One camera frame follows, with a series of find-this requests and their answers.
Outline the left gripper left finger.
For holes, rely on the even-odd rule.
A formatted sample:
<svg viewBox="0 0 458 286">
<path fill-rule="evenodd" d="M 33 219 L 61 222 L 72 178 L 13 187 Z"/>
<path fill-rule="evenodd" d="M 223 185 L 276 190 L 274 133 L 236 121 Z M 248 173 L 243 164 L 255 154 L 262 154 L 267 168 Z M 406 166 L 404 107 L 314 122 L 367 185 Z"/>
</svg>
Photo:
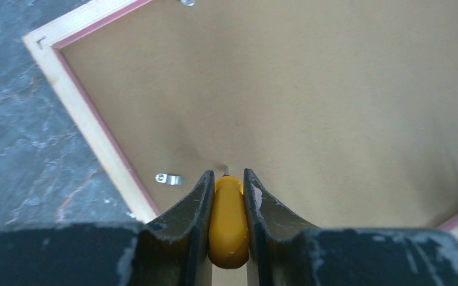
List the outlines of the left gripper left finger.
<svg viewBox="0 0 458 286">
<path fill-rule="evenodd" d="M 142 227 L 131 285 L 211 285 L 208 232 L 214 186 L 215 175 L 208 170 L 182 200 Z"/>
</svg>

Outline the pink wooden photo frame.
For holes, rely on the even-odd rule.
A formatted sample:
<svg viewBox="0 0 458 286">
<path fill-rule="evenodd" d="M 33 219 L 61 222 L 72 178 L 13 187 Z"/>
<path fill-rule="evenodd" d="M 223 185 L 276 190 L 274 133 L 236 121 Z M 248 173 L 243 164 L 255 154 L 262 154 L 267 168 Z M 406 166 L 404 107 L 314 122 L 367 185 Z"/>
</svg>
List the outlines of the pink wooden photo frame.
<svg viewBox="0 0 458 286">
<path fill-rule="evenodd" d="M 23 41 L 138 220 L 245 168 L 322 227 L 458 213 L 458 1 L 91 1 Z"/>
</svg>

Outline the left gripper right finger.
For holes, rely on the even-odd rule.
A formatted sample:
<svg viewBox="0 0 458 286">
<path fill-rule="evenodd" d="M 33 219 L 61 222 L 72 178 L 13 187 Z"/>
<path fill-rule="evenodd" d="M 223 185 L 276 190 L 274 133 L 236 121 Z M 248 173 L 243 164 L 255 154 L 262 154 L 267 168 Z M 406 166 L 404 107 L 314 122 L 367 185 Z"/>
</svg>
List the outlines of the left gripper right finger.
<svg viewBox="0 0 458 286">
<path fill-rule="evenodd" d="M 310 223 L 266 190 L 252 169 L 245 169 L 244 204 L 250 233 L 248 285 L 314 285 L 309 255 Z"/>
</svg>

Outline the orange handled screwdriver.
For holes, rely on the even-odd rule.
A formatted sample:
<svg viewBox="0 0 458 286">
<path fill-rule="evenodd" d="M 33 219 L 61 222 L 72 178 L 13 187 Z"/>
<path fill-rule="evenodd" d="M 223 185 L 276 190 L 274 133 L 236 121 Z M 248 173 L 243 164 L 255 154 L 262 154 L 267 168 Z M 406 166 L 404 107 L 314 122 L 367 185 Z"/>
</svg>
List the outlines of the orange handled screwdriver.
<svg viewBox="0 0 458 286">
<path fill-rule="evenodd" d="M 221 269 L 238 269 L 249 259 L 243 183 L 227 166 L 215 182 L 208 240 L 209 259 Z"/>
</svg>

